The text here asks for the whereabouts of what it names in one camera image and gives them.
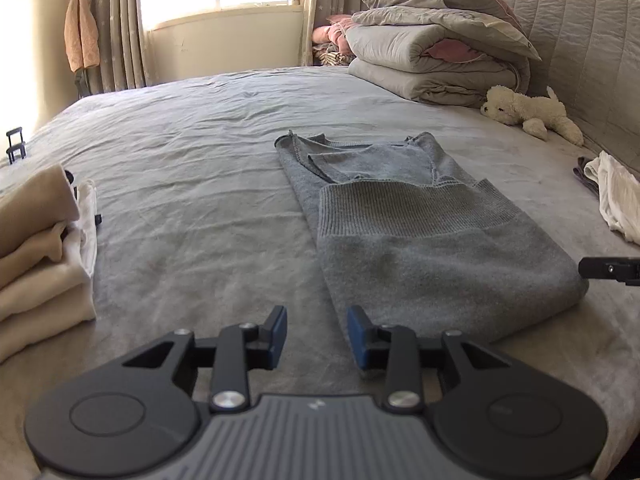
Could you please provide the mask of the pink crumpled clothes pile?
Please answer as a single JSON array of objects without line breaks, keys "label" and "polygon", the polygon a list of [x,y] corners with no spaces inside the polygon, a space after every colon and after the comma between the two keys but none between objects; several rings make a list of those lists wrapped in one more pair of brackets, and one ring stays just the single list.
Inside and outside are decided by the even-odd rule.
[{"label": "pink crumpled clothes pile", "polygon": [[349,66],[355,58],[346,38],[346,32],[354,24],[352,16],[332,15],[328,22],[315,28],[311,34],[314,60],[322,66]]}]

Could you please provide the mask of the grey patterned left curtain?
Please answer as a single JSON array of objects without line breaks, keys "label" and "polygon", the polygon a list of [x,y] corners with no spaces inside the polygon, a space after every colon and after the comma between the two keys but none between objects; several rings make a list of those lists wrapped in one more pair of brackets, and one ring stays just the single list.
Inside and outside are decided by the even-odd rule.
[{"label": "grey patterned left curtain", "polygon": [[73,73],[78,94],[144,88],[152,84],[152,61],[140,0],[88,0],[99,32],[100,64]]}]

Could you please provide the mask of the grey bed sheet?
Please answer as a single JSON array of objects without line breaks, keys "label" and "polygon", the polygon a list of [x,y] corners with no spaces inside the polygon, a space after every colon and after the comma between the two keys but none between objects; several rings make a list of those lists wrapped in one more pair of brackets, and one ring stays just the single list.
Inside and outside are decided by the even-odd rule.
[{"label": "grey bed sheet", "polygon": [[250,378],[254,392],[380,392],[354,363],[274,142],[289,132],[375,143],[425,131],[573,258],[638,255],[573,176],[576,146],[470,108],[407,101],[342,68],[252,70],[85,98],[1,169],[10,188],[61,164],[93,180],[103,219],[96,320],[1,367],[2,477],[37,474],[24,416],[54,386],[175,328],[213,336],[277,304],[288,309],[288,340],[277,370]]}]

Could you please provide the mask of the grey knit sweater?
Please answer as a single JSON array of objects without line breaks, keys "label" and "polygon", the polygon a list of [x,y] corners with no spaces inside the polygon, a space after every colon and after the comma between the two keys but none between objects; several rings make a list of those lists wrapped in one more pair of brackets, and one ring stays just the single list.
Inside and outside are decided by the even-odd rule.
[{"label": "grey knit sweater", "polygon": [[496,341],[576,306],[572,257],[429,133],[339,144],[288,133],[274,144],[314,236],[340,320]]}]

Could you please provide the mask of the grey quilted headboard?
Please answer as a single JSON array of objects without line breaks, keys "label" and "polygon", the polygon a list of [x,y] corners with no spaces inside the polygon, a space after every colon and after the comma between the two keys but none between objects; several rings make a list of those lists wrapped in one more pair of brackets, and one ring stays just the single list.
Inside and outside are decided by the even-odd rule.
[{"label": "grey quilted headboard", "polygon": [[541,60],[528,93],[552,88],[587,148],[639,172],[639,0],[504,0]]}]

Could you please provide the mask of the folded grey duvet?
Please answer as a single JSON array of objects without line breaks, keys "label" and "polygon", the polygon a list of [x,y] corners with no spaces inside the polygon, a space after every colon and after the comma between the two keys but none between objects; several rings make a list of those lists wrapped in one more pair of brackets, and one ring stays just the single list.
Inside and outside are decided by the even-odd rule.
[{"label": "folded grey duvet", "polygon": [[524,93],[539,54],[504,0],[361,0],[346,40],[352,76],[427,104],[480,107]]}]

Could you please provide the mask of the dark grey garment under white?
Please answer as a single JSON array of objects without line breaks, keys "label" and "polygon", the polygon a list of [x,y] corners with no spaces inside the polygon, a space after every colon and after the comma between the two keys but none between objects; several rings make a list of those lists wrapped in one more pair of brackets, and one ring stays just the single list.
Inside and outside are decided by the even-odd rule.
[{"label": "dark grey garment under white", "polygon": [[580,183],[596,197],[599,196],[599,185],[597,180],[592,180],[585,174],[585,166],[590,162],[590,159],[585,156],[580,156],[577,159],[576,166],[573,168],[574,176],[580,181]]}]

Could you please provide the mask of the white plush toy dog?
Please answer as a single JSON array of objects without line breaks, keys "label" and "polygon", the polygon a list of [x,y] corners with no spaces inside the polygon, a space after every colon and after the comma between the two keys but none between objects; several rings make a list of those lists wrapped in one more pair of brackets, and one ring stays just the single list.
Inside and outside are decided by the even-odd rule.
[{"label": "white plush toy dog", "polygon": [[548,139],[552,130],[577,146],[584,145],[582,130],[567,116],[564,104],[551,87],[548,96],[526,96],[505,86],[487,91],[480,114],[507,126],[520,126],[527,134],[539,140]]}]

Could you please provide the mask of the small black chair stand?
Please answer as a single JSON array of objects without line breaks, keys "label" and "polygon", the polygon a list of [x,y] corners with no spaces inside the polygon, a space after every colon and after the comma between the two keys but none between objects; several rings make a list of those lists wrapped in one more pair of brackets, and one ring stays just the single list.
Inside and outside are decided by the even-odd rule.
[{"label": "small black chair stand", "polygon": [[9,143],[9,146],[6,149],[6,156],[8,156],[9,164],[13,165],[18,158],[24,159],[27,155],[23,136],[23,128],[16,127],[7,131],[6,138],[8,139]]}]

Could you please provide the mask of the hanging peach quilted jacket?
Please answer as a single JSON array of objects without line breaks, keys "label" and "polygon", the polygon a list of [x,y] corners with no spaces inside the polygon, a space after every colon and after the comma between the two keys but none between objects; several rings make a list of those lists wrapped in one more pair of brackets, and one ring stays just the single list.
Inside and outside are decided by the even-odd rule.
[{"label": "hanging peach quilted jacket", "polygon": [[98,26],[88,0],[70,0],[63,35],[67,62],[73,73],[100,64]]}]

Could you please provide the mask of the white crumpled garment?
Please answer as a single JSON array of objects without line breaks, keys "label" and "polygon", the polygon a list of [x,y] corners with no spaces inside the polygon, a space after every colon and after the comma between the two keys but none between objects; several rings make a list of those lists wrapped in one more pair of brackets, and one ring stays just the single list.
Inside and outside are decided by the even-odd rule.
[{"label": "white crumpled garment", "polygon": [[587,162],[585,176],[598,186],[600,214],[611,231],[628,243],[640,243],[640,184],[605,151]]}]

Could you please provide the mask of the folded beige clothes stack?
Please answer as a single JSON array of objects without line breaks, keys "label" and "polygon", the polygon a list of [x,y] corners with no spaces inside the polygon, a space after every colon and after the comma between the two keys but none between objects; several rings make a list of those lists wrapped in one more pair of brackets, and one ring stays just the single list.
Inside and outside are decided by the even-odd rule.
[{"label": "folded beige clothes stack", "polygon": [[1,196],[1,359],[96,318],[96,186],[61,165]]}]

